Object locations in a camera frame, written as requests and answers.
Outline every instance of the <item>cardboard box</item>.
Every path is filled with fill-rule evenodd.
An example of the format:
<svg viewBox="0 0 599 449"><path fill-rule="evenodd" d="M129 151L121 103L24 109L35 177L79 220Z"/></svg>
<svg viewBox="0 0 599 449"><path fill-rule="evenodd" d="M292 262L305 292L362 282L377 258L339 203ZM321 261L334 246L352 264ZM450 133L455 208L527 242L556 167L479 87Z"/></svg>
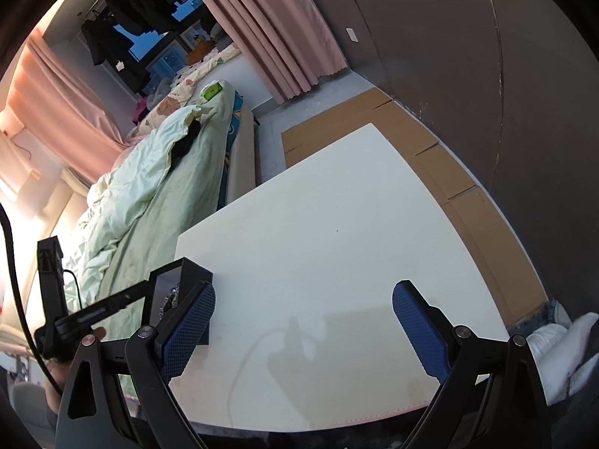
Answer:
<svg viewBox="0 0 599 449"><path fill-rule="evenodd" d="M423 125L370 89L282 134L288 167L373 123L442 207L468 248L506 326L538 310L546 295L509 226L467 171Z"/></svg>
<svg viewBox="0 0 599 449"><path fill-rule="evenodd" d="M383 97L387 101L380 104ZM373 123L404 158L438 143L434 135L378 90L366 91L346 103L350 106L345 114L343 103L338 104L281 134L286 166L297 164L368 123Z"/></svg>
<svg viewBox="0 0 599 449"><path fill-rule="evenodd" d="M326 130L329 126L346 121L352 116L368 112L389 101L391 101L391 98L378 88L369 89L347 101L343 101L343 103L333 106L282 133L283 152L287 153L300 146L304 140L317 136L320 131Z"/></svg>
<svg viewBox="0 0 599 449"><path fill-rule="evenodd" d="M475 187L451 199L443 210L476 262L505 325L544 304L547 297L534 269L485 192Z"/></svg>
<svg viewBox="0 0 599 449"><path fill-rule="evenodd" d="M441 206L475 186L468 172L440 144L407 159L407 163Z"/></svg>

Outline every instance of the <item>blue sky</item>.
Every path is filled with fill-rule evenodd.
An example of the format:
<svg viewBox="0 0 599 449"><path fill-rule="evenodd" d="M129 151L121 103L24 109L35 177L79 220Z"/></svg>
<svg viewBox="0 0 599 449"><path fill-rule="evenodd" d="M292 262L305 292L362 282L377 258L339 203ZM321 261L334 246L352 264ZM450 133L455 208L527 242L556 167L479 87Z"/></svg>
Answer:
<svg viewBox="0 0 599 449"><path fill-rule="evenodd" d="M184 4L179 5L177 11L173 13L173 16L179 21L184 19L194 9L191 4L192 1L194 0L187 0ZM148 32L137 37L135 35L131 35L120 25L117 25L115 28L133 40L134 44L133 47L131 47L131 52L134 56L136 56L137 59L141 59L144 55L146 55L146 53L148 53L148 51L162 38L162 36L158 35L155 31Z"/></svg>

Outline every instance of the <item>pink curtain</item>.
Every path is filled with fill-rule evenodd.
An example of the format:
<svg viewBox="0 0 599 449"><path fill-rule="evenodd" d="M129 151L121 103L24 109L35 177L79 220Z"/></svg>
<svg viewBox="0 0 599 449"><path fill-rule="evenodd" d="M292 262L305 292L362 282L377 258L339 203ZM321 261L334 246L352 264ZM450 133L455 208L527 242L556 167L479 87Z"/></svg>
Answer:
<svg viewBox="0 0 599 449"><path fill-rule="evenodd" d="M312 0L202 0L278 103L347 62Z"/></svg>
<svg viewBox="0 0 599 449"><path fill-rule="evenodd" d="M58 59L37 28L17 64L0 128L9 137L27 128L94 182L130 145L100 97Z"/></svg>

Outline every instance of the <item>light switch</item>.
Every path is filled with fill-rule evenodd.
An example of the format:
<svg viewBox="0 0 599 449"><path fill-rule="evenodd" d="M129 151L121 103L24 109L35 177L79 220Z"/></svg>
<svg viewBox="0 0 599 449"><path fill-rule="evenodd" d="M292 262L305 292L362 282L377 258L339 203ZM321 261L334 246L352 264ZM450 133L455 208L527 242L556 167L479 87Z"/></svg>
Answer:
<svg viewBox="0 0 599 449"><path fill-rule="evenodd" d="M353 31L352 28L346 28L345 30L347 31L347 34L349 35L349 38L353 42L357 42L358 41L358 38L356 37L356 33Z"/></svg>

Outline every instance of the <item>black cable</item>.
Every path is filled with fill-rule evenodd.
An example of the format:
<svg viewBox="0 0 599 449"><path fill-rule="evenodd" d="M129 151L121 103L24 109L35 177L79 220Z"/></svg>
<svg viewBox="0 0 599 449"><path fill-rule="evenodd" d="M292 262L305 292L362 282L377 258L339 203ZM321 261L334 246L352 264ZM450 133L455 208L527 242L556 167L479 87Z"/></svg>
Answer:
<svg viewBox="0 0 599 449"><path fill-rule="evenodd" d="M14 306L17 308L17 314L19 316L19 323L21 324L21 329L23 329L23 334L25 335L25 339L27 340L27 344L29 345L29 350L33 353L35 360L40 365L40 369L44 372L44 375L48 379L50 385L54 387L56 393L62 396L62 389L58 386L58 383L48 370L48 367L44 363L44 360L41 357L40 352L38 351L37 346L35 346L35 342L33 337L31 336L31 332L29 331L29 326L27 325L27 319L25 318L25 310L23 309L23 301L21 299L21 292L19 291L19 283L17 282L17 268L14 264L14 243L13 243L13 229L10 226L10 219L4 210L2 204L0 204L0 223L2 223L2 231L4 232L4 242L6 245L6 257L8 260L8 274L10 275L10 284L13 288L13 297L14 297Z"/></svg>
<svg viewBox="0 0 599 449"><path fill-rule="evenodd" d="M77 277L75 276L72 270L62 269L62 271L66 274L71 274L73 276L73 280L75 281L75 287L77 288L77 297L79 297L79 310L83 309L83 302L81 301L81 292L79 292L79 284L77 283Z"/></svg>
<svg viewBox="0 0 599 449"><path fill-rule="evenodd" d="M13 142L13 145L16 146L17 148L20 148L22 151L27 152L29 154L28 160L31 160L31 152L29 150L27 150L24 146L17 145L14 142Z"/></svg>

